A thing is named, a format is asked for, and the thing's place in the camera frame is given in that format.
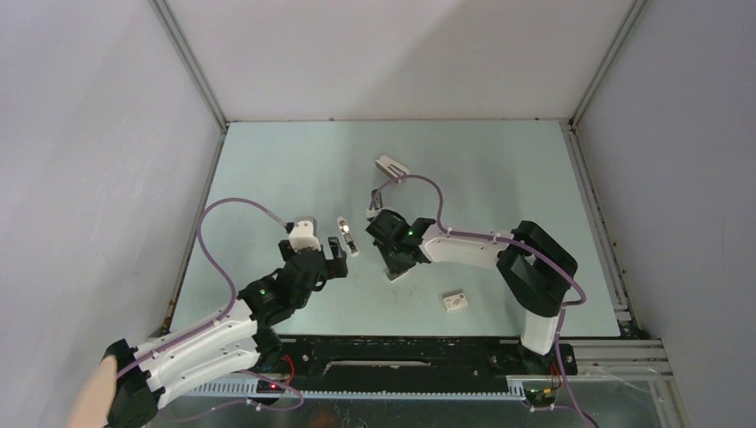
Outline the small white mini stapler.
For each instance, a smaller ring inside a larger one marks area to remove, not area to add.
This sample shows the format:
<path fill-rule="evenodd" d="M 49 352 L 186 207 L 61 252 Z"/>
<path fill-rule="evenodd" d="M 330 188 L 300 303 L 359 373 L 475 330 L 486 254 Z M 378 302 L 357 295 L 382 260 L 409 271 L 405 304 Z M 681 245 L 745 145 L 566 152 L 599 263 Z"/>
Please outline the small white mini stapler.
<path fill-rule="evenodd" d="M 349 249 L 349 255 L 356 257 L 359 254 L 359 248 L 357 247 L 354 235 L 352 234 L 352 229 L 349 227 L 347 220 L 344 217 L 337 217 L 337 226 Z"/>

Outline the white staple box sleeve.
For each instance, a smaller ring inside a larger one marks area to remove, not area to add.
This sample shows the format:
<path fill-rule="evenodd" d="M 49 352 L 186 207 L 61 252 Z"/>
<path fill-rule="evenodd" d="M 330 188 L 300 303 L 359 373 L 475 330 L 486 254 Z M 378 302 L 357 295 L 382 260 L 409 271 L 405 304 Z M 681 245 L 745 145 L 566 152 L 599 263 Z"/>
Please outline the white staple box sleeve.
<path fill-rule="evenodd" d="M 442 297 L 442 303 L 447 312 L 464 309 L 468 306 L 468 300 L 464 292 L 448 293 Z"/>

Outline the staple tray with staples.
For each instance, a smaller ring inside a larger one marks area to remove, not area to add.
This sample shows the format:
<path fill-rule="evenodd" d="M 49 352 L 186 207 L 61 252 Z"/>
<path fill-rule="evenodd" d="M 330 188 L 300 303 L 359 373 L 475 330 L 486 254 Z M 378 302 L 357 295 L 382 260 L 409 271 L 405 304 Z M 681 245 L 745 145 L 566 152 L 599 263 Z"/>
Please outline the staple tray with staples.
<path fill-rule="evenodd" d="M 395 282 L 405 275 L 411 267 L 391 267 L 386 270 L 386 276 L 390 282 Z"/>

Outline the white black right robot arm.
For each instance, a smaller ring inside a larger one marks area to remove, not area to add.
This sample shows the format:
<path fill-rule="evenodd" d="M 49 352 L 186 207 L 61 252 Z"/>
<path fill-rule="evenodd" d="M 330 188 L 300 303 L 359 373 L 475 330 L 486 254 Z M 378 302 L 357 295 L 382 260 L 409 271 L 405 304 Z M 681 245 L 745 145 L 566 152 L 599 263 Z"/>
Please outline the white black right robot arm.
<path fill-rule="evenodd" d="M 554 359 L 553 350 L 564 300 L 571 289 L 586 301 L 575 281 L 577 261 L 538 224 L 523 220 L 507 235 L 455 231 L 437 219 L 408 223 L 396 211 L 368 216 L 373 238 L 391 276 L 418 264 L 457 263 L 495 269 L 525 311 L 518 359 L 524 369 L 540 373 Z"/>

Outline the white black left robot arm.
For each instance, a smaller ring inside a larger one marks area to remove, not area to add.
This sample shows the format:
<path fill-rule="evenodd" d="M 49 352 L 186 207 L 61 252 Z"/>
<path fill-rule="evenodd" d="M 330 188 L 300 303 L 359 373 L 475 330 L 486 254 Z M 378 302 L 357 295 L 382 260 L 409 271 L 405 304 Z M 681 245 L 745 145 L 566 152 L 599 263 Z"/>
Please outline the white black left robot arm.
<path fill-rule="evenodd" d="M 117 360 L 116 392 L 106 418 L 110 427 L 141 427 L 168 403 L 233 372 L 271 371 L 282 359 L 273 327 L 290 318 L 334 278 L 348 274 L 347 256 L 336 237 L 322 250 L 292 250 L 282 240 L 284 264 L 248 284 L 230 309 L 220 309 L 183 331 L 131 346 L 120 339 L 106 348 Z"/>

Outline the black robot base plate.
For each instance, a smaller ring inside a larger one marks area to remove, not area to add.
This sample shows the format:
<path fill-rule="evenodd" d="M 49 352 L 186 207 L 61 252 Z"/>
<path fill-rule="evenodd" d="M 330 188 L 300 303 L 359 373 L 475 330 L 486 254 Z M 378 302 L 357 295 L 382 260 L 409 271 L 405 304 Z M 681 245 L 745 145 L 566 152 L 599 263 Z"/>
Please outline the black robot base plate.
<path fill-rule="evenodd" d="M 516 377 L 576 375 L 571 345 L 545 356 L 498 337 L 288 336 L 253 366 L 292 375 L 299 391 L 346 393 L 504 393 Z"/>

